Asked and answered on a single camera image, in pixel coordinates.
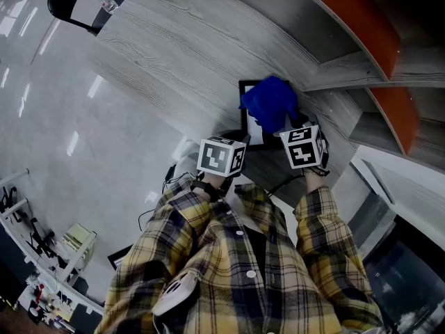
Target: blue cloth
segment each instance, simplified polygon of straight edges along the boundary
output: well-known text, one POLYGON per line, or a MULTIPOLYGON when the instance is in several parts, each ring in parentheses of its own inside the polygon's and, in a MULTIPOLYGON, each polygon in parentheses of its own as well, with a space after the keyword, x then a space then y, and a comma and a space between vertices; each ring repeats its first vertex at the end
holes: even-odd
POLYGON ((246 108, 268 134, 284 127, 286 114, 297 119, 297 95, 280 78, 271 76, 241 97, 240 109, 246 108))

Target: plaid shirt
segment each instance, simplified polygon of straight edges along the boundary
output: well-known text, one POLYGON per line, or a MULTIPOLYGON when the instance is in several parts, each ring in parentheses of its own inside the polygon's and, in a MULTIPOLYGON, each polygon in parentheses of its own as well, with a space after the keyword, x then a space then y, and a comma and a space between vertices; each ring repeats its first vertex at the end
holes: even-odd
POLYGON ((382 325, 350 230, 326 186, 297 206, 297 249, 266 192, 254 184, 236 187, 246 215, 266 236, 263 278, 239 217, 224 200, 208 203, 191 192, 191 182, 182 179, 163 194, 113 279, 96 334, 154 332, 151 309, 185 271, 199 283, 160 317, 172 333, 340 333, 382 325))

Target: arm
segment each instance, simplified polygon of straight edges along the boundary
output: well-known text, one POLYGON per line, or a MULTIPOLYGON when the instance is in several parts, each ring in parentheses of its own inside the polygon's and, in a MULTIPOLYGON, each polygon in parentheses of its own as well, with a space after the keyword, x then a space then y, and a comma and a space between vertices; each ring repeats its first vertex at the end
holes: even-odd
POLYGON ((100 333, 154 332, 151 309, 207 226, 208 202, 190 190, 158 209, 122 261, 106 298, 100 333))
POLYGON ((308 194, 297 206, 298 252, 309 275, 334 306, 341 325, 362 331, 382 325, 380 311, 349 227, 338 217, 323 179, 307 174, 308 194))

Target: white round hole cover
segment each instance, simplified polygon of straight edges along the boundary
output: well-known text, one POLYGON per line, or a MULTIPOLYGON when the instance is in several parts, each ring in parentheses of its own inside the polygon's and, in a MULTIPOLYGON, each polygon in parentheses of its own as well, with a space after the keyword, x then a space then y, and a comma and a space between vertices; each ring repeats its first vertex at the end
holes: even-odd
POLYGON ((250 270, 246 273, 246 275, 248 275, 248 278, 254 278, 257 275, 257 273, 255 271, 250 270))

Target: white cube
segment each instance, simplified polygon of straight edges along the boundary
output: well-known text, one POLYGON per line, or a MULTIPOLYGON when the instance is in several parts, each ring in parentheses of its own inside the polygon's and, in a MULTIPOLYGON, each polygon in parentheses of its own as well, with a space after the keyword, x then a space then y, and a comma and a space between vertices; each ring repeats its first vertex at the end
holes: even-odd
POLYGON ((197 169, 229 177, 241 171, 246 144, 212 136, 201 140, 197 169))
POLYGON ((318 125, 280 132, 291 168, 318 166, 323 155, 323 142, 318 125))

